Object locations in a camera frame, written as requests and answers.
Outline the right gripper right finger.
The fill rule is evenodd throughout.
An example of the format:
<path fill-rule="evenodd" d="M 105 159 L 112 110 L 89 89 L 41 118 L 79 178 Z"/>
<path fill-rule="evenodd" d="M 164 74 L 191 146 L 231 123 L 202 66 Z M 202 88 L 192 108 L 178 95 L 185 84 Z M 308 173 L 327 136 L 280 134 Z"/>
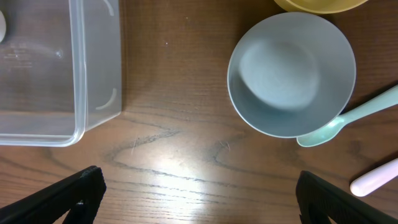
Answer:
<path fill-rule="evenodd" d="M 397 219 L 306 170 L 300 173 L 295 194 L 302 224 L 397 224 Z"/>

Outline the white plastic cup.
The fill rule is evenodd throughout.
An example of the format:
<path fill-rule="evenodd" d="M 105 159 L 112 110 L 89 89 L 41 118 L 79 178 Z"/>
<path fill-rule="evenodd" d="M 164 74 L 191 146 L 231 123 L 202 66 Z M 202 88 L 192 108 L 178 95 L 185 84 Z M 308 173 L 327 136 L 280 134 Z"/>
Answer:
<path fill-rule="evenodd" d="M 7 25 L 6 25 L 6 20 L 5 20 L 4 14 L 2 13 L 2 11 L 0 11 L 0 42 L 2 42 L 3 39 L 5 38 L 6 29 L 7 29 Z"/>

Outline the yellow plastic bowl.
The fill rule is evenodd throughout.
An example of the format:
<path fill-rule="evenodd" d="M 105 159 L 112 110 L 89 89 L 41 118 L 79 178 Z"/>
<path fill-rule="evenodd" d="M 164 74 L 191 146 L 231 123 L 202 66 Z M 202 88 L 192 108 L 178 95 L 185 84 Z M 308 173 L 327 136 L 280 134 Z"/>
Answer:
<path fill-rule="evenodd" d="M 274 0 L 288 12 L 334 14 L 358 7 L 368 0 Z"/>

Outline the grey plastic bowl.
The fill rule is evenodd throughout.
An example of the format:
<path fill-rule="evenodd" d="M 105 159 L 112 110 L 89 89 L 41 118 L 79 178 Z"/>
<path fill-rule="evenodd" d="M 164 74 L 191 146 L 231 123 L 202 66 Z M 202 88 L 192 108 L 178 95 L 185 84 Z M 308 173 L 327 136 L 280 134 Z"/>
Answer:
<path fill-rule="evenodd" d="M 252 128 L 276 138 L 314 132 L 348 104 L 356 82 L 351 44 L 328 20 L 304 12 L 268 17 L 235 46 L 229 98 Z"/>

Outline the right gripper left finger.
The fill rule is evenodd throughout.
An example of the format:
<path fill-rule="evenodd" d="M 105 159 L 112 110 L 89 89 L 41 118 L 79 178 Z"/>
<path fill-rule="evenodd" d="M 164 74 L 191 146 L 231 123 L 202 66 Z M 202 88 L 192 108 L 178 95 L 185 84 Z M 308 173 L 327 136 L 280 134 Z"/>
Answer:
<path fill-rule="evenodd" d="M 106 184 L 99 167 L 90 166 L 1 209 L 1 223 L 92 224 Z"/>

